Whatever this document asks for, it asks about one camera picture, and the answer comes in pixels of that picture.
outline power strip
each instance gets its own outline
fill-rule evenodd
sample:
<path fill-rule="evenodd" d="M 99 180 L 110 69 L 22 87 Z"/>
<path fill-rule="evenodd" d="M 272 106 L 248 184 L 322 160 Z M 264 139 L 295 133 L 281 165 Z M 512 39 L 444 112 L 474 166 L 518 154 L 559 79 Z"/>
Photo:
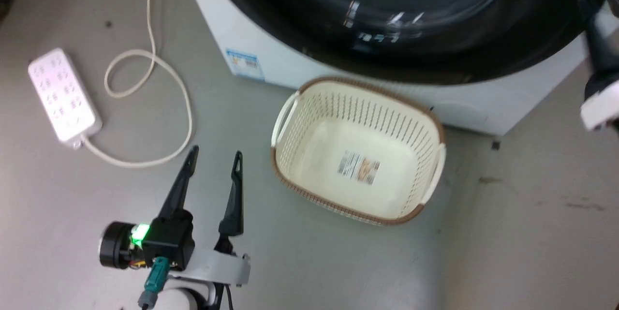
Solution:
<path fill-rule="evenodd" d="M 78 149 L 84 138 L 101 130 L 103 122 L 64 50 L 55 48 L 35 59 L 28 74 L 60 142 Z"/>

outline gray floor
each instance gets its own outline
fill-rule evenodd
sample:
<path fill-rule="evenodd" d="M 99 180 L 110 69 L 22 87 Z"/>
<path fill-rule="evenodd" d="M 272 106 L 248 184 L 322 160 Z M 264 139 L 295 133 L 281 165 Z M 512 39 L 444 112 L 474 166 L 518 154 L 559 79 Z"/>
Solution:
<path fill-rule="evenodd" d="M 283 188 L 267 142 L 290 91 L 232 77 L 192 0 L 154 0 L 153 9 L 159 52 L 194 96 L 201 175 L 188 205 L 199 244 L 214 242 L 232 157 L 245 152 L 247 225 L 236 246 L 250 253 L 253 269 L 250 284 L 233 290 L 237 309 L 612 310 L 619 302 L 619 140 L 582 130 L 586 67 L 499 151 L 491 151 L 491 138 L 449 130 L 436 198 L 415 221 L 383 229 Z M 165 72 L 128 99 L 110 99 L 102 88 L 110 59 L 148 48 L 145 13 L 145 0 L 16 0 L 0 26 L 0 299 L 7 308 L 135 306 L 144 275 L 101 268 L 99 233 L 113 219 L 152 218 L 180 160 L 126 171 L 66 149 L 25 68 L 65 48 L 105 121 L 95 142 L 138 160 L 166 154 L 186 123 Z M 128 62 L 114 87 L 128 87 L 145 66 Z"/>

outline white plastic basket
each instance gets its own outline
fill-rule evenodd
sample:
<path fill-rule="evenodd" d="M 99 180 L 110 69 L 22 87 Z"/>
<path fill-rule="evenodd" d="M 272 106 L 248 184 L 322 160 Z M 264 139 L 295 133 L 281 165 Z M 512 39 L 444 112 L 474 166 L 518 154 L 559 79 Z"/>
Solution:
<path fill-rule="evenodd" d="M 342 78 L 319 78 L 286 101 L 271 138 L 277 176 L 307 199 L 372 224 L 415 217 L 445 163 L 429 110 Z"/>

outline washing machine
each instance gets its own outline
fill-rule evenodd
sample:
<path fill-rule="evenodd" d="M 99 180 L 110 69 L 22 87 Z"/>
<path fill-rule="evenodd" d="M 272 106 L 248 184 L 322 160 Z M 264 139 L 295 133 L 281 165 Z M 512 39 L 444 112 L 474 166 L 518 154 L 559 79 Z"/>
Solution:
<path fill-rule="evenodd" d="M 499 136 L 586 58 L 576 0 L 196 1 L 237 76 L 359 79 Z M 619 27 L 606 11 L 598 22 Z"/>

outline brown basket rim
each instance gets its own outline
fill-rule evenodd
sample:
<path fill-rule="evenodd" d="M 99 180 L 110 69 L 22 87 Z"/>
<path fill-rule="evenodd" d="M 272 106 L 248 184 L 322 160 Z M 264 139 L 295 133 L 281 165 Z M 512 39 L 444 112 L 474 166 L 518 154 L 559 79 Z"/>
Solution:
<path fill-rule="evenodd" d="M 405 98 L 403 96 L 400 96 L 398 94 L 395 94 L 393 92 L 390 92 L 388 90 L 385 89 L 381 89 L 378 87 L 375 87 L 374 85 L 368 84 L 368 83 L 360 83 L 358 81 L 354 81 L 352 79 L 348 79 L 348 78 L 341 78 L 341 77 L 321 77 L 321 78 L 316 78 L 313 79 L 311 81 L 308 81 L 307 83 L 305 83 L 304 85 L 302 85 L 298 92 L 299 94 L 303 94 L 303 92 L 305 92 L 305 90 L 307 90 L 309 87 L 312 87 L 313 85 L 316 85 L 318 83 L 322 83 L 322 82 L 326 82 L 326 81 L 330 81 L 330 82 L 335 82 L 335 83 L 340 83 L 340 84 L 344 84 L 344 85 L 349 85 L 352 87 L 357 87 L 357 88 L 362 88 L 362 89 L 366 89 L 366 90 L 371 90 L 372 92 L 376 92 L 378 94 L 382 94 L 384 96 L 387 96 L 389 98 L 395 99 L 398 102 L 404 103 L 406 105 L 409 105 L 410 107 L 413 107 L 417 110 L 419 110 L 420 112 L 424 113 L 425 115 L 429 116 L 429 118 L 431 118 L 431 120 L 435 123 L 436 125 L 436 129 L 438 130 L 438 136 L 439 136 L 439 141 L 440 143 L 444 143 L 444 129 L 442 127 L 442 124 L 438 121 L 438 118 L 435 116 L 435 114 L 433 114 L 431 111 L 429 111 L 426 107 L 424 107 L 423 105 L 421 105 L 420 103 L 413 101 L 409 98 Z M 385 219 L 385 218 L 381 218 L 381 217 L 376 217 L 376 216 L 372 216 L 372 215 L 367 215 L 366 213 L 362 213 L 359 211 L 356 211 L 354 209 L 342 206 L 342 205 L 338 205 L 335 204 L 329 200 L 326 200 L 325 198 L 321 197 L 320 195 L 317 195 L 313 192 L 308 191 L 307 189 L 300 187 L 299 185 L 296 185 L 294 183 L 292 183 L 291 181 L 288 180 L 288 178 L 286 178 L 283 173 L 281 173 L 279 167 L 277 166 L 277 149 L 274 147 L 271 147 L 270 149 L 270 155 L 271 155 L 271 165 L 273 167 L 273 171 L 275 172 L 277 178 L 279 178 L 279 180 L 281 180 L 282 183 L 284 183 L 288 188 L 296 191 L 297 193 L 301 194 L 303 197 L 310 199 L 316 203 L 319 203 L 321 205 L 325 205 L 328 207 L 331 207 L 333 209 L 335 209 L 336 211 L 338 211 L 339 213 L 343 213 L 343 214 L 347 214 L 347 215 L 351 215 L 354 216 L 356 218 L 361 218 L 364 220 L 368 220 L 371 222 L 376 222 L 378 224 L 383 224 L 383 225 L 394 225 L 394 224 L 401 224 L 403 222 L 407 222 L 410 221 L 411 219 L 415 218 L 416 215 L 418 215 L 422 209 L 424 209 L 424 205 L 423 204 L 418 204 L 408 215 L 405 215 L 403 217 L 400 218 L 396 218 L 393 220 L 390 219 Z"/>

